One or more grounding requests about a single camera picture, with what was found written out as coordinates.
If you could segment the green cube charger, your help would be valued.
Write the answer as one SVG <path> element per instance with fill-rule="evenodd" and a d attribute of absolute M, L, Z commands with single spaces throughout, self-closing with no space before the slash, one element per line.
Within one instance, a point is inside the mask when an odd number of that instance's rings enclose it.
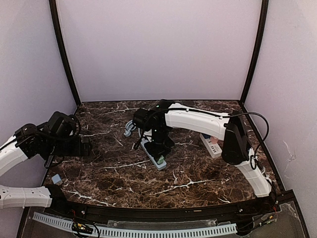
<path fill-rule="evenodd" d="M 164 162 L 164 156 L 160 156 L 157 160 L 157 164 L 162 164 Z"/>

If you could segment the light blue power strip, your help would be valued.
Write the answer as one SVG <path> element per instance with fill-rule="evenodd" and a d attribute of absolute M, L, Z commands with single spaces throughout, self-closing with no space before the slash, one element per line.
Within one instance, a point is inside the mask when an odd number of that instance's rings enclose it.
<path fill-rule="evenodd" d="M 149 157 L 149 159 L 152 161 L 152 163 L 155 165 L 155 167 L 157 168 L 158 171 L 161 171 L 163 169 L 166 168 L 167 163 L 164 160 L 164 157 L 161 157 L 158 162 L 154 159 L 154 157 L 147 151 L 147 149 L 145 148 L 145 144 L 149 142 L 148 140 L 142 140 L 141 141 L 141 147 L 143 148 L 143 150 L 145 151 L 145 153 L 147 154 L 147 156 Z"/>

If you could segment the light blue cube charger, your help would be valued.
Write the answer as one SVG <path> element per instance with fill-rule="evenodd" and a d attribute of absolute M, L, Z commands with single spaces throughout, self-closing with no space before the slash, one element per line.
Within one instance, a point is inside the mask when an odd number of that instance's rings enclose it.
<path fill-rule="evenodd" d="M 59 174 L 52 176 L 52 182 L 54 185 L 62 185 L 62 183 L 63 183 Z"/>

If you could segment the white power strip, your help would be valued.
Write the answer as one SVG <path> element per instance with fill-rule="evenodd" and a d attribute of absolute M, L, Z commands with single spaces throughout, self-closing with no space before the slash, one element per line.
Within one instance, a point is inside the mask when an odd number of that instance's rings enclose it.
<path fill-rule="evenodd" d="M 220 148 L 218 144 L 211 144 L 210 137 L 211 136 L 203 134 L 203 133 L 200 134 L 200 139 L 202 140 L 203 144 L 207 148 L 211 157 L 218 158 L 221 156 L 222 149 Z"/>

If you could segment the pink cube charger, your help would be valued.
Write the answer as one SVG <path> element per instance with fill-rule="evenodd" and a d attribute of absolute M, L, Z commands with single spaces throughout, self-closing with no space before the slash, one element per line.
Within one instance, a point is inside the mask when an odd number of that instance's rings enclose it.
<path fill-rule="evenodd" d="M 210 137 L 210 142 L 211 144 L 217 144 L 218 143 L 218 138 L 215 138 L 215 137 Z"/>

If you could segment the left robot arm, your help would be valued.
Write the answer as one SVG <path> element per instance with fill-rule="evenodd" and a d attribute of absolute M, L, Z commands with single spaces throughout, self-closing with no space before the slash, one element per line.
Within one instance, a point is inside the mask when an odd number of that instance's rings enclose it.
<path fill-rule="evenodd" d="M 47 160 L 50 156 L 89 156 L 92 144 L 89 138 L 76 134 L 76 129 L 66 128 L 54 134 L 47 127 L 26 124 L 18 129 L 0 148 L 0 174 L 4 175 L 16 165 L 37 155 Z M 0 186 L 0 208 L 44 207 L 55 200 L 64 200 L 57 185 L 34 188 Z"/>

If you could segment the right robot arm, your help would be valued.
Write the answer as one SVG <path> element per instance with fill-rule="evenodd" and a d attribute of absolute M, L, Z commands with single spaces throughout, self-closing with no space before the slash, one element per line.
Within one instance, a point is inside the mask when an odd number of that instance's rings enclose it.
<path fill-rule="evenodd" d="M 141 144 L 156 164 L 162 163 L 174 146 L 168 136 L 173 128 L 199 132 L 223 142 L 222 159 L 240 170 L 256 197 L 273 194 L 272 182 L 258 163 L 240 113 L 213 113 L 162 99 L 146 111 L 143 121 L 143 131 L 151 134 Z"/>

